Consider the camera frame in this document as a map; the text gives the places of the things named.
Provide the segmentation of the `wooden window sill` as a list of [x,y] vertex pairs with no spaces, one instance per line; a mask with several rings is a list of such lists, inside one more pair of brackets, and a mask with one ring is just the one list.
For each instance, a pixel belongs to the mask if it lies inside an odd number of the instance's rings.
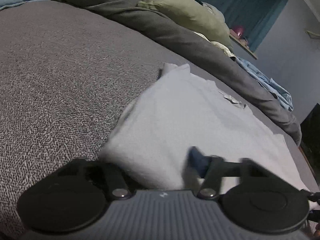
[[251,55],[251,57],[253,57],[255,60],[258,59],[257,55],[255,55],[255,53],[253,53],[253,51],[251,51],[251,50],[248,48],[248,46],[242,44],[242,43],[240,42],[240,40],[237,39],[237,38],[236,38],[235,36],[233,36],[232,34],[230,34],[229,36],[230,36],[230,38],[231,38],[237,45],[239,45],[243,50],[245,50],[249,55]]

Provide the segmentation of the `cream yellow garment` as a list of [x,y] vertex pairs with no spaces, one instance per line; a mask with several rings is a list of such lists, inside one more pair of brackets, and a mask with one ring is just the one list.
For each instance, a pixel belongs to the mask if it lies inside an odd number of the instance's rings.
[[227,48],[225,45],[223,45],[223,44],[221,44],[221,43],[219,43],[219,42],[216,42],[216,41],[210,41],[210,40],[208,40],[208,38],[206,38],[203,34],[198,33],[198,32],[196,32],[196,31],[194,31],[194,33],[197,34],[197,35],[199,35],[200,37],[202,37],[203,39],[205,39],[205,40],[208,41],[209,43],[211,43],[214,47],[221,49],[221,50],[223,51],[223,53],[224,53],[227,57],[229,57],[229,58],[231,58],[231,59],[233,59],[233,60],[236,58],[236,56],[235,56],[235,55],[230,51],[230,49]]

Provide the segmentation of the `light blue garment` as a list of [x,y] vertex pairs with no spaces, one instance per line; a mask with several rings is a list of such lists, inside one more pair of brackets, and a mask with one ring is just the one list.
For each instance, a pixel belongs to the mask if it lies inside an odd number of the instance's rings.
[[264,87],[267,91],[269,91],[279,102],[280,105],[292,112],[293,101],[291,94],[283,87],[274,81],[272,78],[268,78],[265,74],[263,74],[255,65],[250,63],[249,61],[242,59],[240,57],[235,58],[235,62],[255,80],[259,82],[259,84]]

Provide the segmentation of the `dark grey duvet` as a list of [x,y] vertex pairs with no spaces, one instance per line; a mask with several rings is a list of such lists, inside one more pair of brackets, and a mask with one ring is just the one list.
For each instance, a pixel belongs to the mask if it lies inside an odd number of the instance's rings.
[[160,12],[139,8],[139,0],[56,0],[89,10],[128,28],[184,57],[228,85],[262,111],[300,145],[302,132],[296,117],[248,72],[221,50]]

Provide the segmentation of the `grey bed sheet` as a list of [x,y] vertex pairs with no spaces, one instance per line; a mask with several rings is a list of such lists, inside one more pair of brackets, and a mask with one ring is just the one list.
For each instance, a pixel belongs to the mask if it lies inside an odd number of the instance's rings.
[[78,157],[95,159],[124,108],[163,63],[185,58],[90,11],[30,2],[1,11],[1,237],[24,226],[24,190]]

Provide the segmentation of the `pink object on sill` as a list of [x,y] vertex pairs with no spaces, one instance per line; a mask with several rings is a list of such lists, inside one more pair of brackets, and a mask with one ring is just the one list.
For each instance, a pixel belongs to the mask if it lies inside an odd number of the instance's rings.
[[248,42],[247,38],[244,36],[245,29],[243,26],[236,25],[230,29],[230,34],[237,38],[239,41]]

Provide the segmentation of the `beige clothes pile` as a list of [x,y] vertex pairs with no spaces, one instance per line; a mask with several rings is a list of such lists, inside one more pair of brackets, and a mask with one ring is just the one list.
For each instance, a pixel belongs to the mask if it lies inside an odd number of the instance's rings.
[[206,26],[219,26],[220,28],[228,29],[225,16],[219,9],[200,0],[194,1],[197,3],[195,15],[201,23],[205,23]]

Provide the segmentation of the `black television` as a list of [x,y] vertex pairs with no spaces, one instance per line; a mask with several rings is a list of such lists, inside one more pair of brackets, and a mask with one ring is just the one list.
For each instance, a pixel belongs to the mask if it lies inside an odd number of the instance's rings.
[[301,123],[301,146],[313,170],[319,170],[319,133],[320,133],[320,106],[315,105],[312,111]]

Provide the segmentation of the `teal curtain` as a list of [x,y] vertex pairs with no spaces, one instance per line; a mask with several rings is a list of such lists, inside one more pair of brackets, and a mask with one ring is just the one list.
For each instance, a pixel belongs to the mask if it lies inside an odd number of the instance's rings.
[[231,29],[243,27],[251,51],[256,51],[289,0],[199,0],[220,10]]

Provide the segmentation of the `light grey sweatshirt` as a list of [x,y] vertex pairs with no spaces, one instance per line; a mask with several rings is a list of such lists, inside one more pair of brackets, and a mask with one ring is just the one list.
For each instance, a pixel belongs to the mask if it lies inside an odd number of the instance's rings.
[[188,152],[230,162],[249,158],[298,189],[295,143],[258,109],[228,95],[184,64],[165,64],[161,77],[123,111],[101,160],[151,189],[197,188]]

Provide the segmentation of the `olive green pillow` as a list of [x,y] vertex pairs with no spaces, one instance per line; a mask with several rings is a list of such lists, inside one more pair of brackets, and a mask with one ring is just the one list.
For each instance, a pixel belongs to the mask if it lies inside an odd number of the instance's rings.
[[195,15],[197,3],[194,0],[141,0],[138,6],[159,11],[175,23],[189,30],[203,34],[208,40],[216,41],[233,51],[229,28],[206,26]]

